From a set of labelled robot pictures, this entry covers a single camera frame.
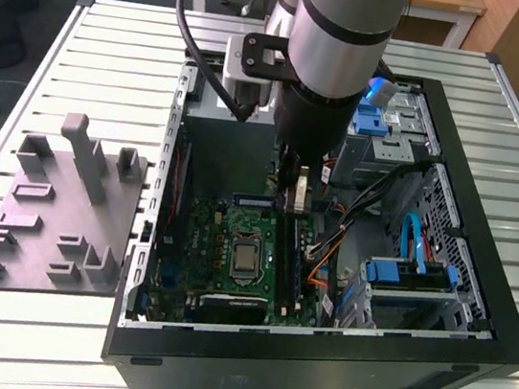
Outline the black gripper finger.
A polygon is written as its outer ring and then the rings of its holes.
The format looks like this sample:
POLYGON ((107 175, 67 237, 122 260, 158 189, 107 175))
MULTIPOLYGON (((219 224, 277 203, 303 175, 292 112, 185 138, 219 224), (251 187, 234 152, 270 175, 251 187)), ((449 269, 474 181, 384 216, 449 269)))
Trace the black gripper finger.
POLYGON ((279 171, 275 191, 274 207, 286 210, 289 191, 295 186, 300 173, 300 158, 287 143, 281 144, 279 151, 279 171))
POLYGON ((312 193, 309 189, 309 167, 300 166, 297 180, 291 189, 288 200, 289 212, 296 216, 307 216, 311 209, 312 193))

